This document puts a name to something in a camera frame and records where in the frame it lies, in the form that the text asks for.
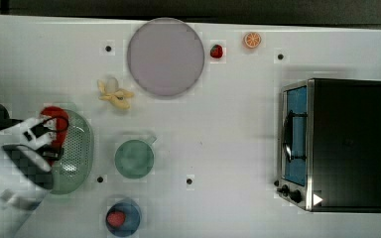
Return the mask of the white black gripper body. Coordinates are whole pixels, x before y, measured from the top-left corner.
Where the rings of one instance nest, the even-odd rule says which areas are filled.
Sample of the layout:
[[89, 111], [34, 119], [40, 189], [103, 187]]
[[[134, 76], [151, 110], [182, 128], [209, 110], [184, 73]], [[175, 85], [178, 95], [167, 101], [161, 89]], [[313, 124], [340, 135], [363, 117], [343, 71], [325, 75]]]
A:
[[51, 143], [56, 137], [55, 122], [51, 117], [28, 118], [11, 128], [11, 134], [26, 146], [45, 157], [51, 150]]

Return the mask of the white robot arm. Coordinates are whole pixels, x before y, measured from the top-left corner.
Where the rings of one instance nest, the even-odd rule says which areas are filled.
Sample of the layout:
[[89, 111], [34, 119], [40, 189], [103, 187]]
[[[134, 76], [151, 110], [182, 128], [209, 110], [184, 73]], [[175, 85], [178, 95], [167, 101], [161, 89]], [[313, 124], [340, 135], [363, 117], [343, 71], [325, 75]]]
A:
[[46, 150], [68, 123], [40, 116], [0, 130], [0, 238], [13, 238], [54, 187]]

